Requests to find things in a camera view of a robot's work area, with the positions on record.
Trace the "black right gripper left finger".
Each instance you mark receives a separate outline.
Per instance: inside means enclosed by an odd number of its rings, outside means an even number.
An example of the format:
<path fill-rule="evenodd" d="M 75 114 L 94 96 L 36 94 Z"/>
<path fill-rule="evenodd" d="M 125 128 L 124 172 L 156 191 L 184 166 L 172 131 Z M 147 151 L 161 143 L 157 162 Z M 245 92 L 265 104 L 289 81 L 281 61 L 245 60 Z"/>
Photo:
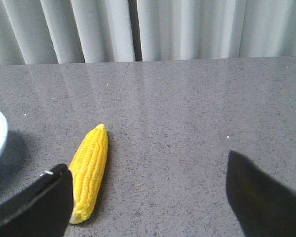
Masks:
<path fill-rule="evenodd" d="M 58 164 L 0 205 L 0 237 L 62 237 L 72 211 L 72 174 Z"/>

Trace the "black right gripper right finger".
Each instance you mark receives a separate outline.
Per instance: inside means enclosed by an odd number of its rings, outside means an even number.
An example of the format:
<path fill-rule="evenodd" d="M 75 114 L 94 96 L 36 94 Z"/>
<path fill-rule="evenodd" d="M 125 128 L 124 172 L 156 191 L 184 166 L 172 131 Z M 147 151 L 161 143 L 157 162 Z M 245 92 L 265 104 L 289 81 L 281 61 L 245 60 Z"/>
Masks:
<path fill-rule="evenodd" d="M 236 151 L 228 155 L 226 196 L 247 237 L 296 237 L 296 192 Z"/>

